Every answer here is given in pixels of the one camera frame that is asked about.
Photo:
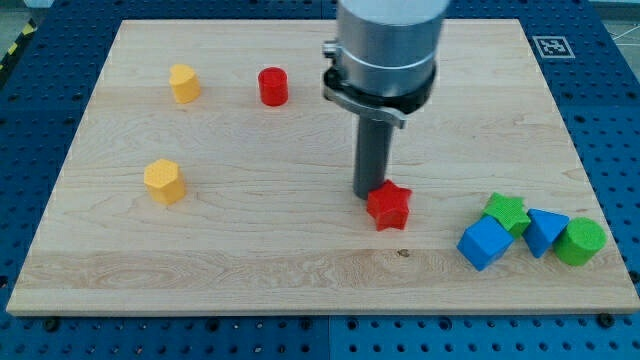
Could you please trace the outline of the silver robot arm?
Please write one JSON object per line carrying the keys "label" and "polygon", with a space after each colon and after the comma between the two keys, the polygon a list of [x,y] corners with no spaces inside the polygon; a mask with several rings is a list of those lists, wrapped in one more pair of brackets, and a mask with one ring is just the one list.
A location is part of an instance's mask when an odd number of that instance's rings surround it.
{"label": "silver robot arm", "polygon": [[400,129],[430,96],[449,0],[339,0],[323,95],[365,119]]}

